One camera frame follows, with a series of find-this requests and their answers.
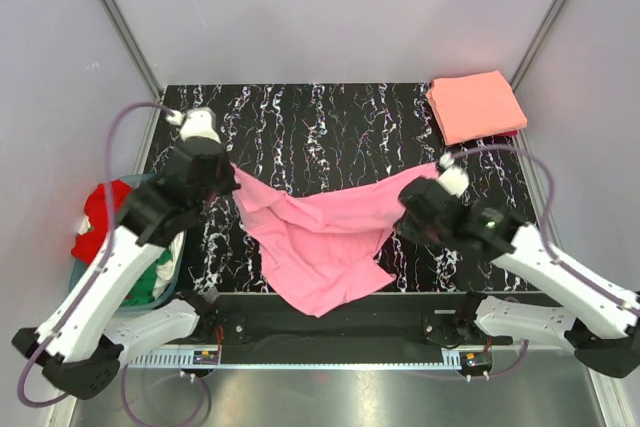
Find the pink t shirt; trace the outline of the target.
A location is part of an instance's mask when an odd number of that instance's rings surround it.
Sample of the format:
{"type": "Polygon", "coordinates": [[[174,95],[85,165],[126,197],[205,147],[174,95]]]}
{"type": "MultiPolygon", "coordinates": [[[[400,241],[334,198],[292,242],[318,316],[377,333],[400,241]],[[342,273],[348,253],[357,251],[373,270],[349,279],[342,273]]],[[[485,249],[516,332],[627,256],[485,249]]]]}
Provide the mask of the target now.
{"type": "Polygon", "coordinates": [[[374,258],[404,213],[398,195],[437,175],[428,163],[376,183],[293,197],[236,170],[233,197],[259,244],[267,283],[296,310],[321,317],[394,281],[374,258]]]}

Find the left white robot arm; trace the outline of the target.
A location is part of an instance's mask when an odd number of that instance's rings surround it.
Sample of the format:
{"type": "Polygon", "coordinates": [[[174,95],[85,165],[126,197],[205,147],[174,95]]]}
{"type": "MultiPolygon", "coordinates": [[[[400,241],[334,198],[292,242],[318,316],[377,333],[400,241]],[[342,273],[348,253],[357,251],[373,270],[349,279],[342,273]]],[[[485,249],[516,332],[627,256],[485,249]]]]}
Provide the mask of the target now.
{"type": "Polygon", "coordinates": [[[147,268],[198,223],[205,204],[238,187],[219,142],[179,142],[164,168],[127,196],[115,229],[63,304],[39,327],[19,329],[13,346],[64,395],[87,400],[142,354],[176,339],[208,341],[213,306],[195,293],[120,325],[111,319],[147,268]]]}

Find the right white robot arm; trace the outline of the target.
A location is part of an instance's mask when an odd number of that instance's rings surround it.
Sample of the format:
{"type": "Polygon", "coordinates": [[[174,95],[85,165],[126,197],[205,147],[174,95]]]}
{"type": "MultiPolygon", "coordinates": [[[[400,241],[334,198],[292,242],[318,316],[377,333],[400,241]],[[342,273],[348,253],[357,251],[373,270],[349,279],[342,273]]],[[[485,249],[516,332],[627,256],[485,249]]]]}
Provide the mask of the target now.
{"type": "Polygon", "coordinates": [[[571,352],[586,367],[624,378],[639,366],[639,295],[546,248],[519,212],[486,201],[466,205],[445,180],[419,177],[398,196],[398,234],[474,254],[532,283],[555,301],[544,307],[469,292],[439,325],[454,345],[509,337],[571,352]]]}

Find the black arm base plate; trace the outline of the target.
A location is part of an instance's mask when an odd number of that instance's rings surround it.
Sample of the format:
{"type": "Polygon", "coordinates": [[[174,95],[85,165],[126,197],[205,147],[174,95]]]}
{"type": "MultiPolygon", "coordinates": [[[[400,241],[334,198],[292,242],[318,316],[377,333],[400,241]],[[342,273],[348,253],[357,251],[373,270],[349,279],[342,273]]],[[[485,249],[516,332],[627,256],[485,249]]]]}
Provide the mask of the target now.
{"type": "Polygon", "coordinates": [[[204,315],[204,324],[175,344],[206,344],[223,334],[225,345],[254,344],[265,338],[390,338],[437,347],[482,345],[487,335],[471,322],[464,293],[380,293],[339,306],[317,318],[277,294],[223,294],[204,315]]]}

